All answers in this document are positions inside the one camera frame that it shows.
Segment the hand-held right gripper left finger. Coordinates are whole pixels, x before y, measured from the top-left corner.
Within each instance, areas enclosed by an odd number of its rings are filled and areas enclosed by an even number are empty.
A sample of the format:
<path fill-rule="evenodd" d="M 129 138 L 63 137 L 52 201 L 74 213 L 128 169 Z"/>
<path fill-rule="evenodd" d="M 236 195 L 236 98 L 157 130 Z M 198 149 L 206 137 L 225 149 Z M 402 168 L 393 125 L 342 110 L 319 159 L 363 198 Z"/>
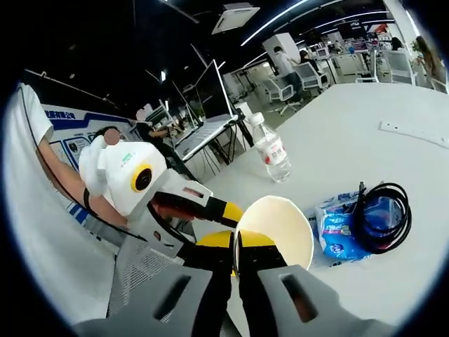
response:
<path fill-rule="evenodd" d="M 219 336 L 231 296 L 233 232 L 217 232 L 130 293 L 105 319 L 74 326 L 77 336 Z"/>

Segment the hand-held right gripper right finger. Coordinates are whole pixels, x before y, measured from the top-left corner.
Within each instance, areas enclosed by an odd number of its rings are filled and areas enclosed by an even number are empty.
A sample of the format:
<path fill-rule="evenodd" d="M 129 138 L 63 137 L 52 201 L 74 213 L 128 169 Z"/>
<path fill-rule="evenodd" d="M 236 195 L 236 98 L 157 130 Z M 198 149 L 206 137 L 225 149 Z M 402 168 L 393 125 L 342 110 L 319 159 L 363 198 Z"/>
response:
<path fill-rule="evenodd" d="M 393 336 L 393 326 L 353 315 L 333 288 L 288 265 L 267 236 L 240 231 L 238 247 L 239 295 L 251 336 Z"/>

